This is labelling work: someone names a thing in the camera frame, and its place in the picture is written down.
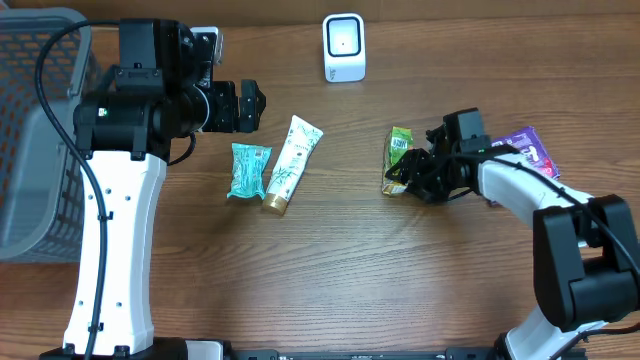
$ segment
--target wood grain surface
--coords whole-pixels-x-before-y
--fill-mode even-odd
[[[490,345],[535,306],[531,231],[475,195],[446,206],[380,192],[393,125],[417,144],[442,116],[481,109],[488,133],[532,125],[561,180],[625,198],[640,225],[640,15],[367,26],[367,77],[329,85],[319,25],[228,28],[217,79],[258,81],[253,134],[198,135],[157,208],[151,306],[160,336],[285,351]],[[94,51],[117,61],[117,33]],[[226,199],[231,143],[273,147],[291,116],[325,136],[284,217]],[[175,141],[173,157],[186,148]],[[61,344],[77,265],[0,265],[0,358]],[[640,320],[629,316],[612,326]],[[637,335],[594,338],[592,359],[636,359]]]

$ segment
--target teal snack packet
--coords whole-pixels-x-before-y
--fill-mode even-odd
[[[233,150],[233,180],[231,191],[227,198],[237,196],[249,199],[256,195],[264,200],[264,187],[262,186],[262,173],[271,157],[271,148],[231,144]]]

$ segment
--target purple snack wrapper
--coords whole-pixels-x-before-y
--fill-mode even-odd
[[[494,139],[491,142],[491,146],[505,144],[518,149],[518,151],[527,157],[529,163],[544,175],[553,179],[560,177],[558,167],[553,160],[551,160],[551,156],[549,156],[547,149],[542,145],[542,141],[540,141],[540,137],[533,126],[527,126],[513,134]]]

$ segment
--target green snack package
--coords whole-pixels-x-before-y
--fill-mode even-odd
[[[231,180],[231,191],[227,194],[227,198],[237,196],[248,199],[260,195],[264,200],[262,173],[271,157],[271,148],[236,143],[231,144],[231,148],[233,180]]]
[[[411,129],[394,126],[384,142],[384,155],[382,160],[382,193],[385,195],[397,195],[407,188],[399,182],[387,179],[384,175],[404,155],[407,150],[413,149],[413,137]]]

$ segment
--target tube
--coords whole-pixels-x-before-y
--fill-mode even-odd
[[[293,115],[289,133],[271,174],[267,196],[262,202],[265,210],[284,215],[309,155],[322,135],[320,129]]]

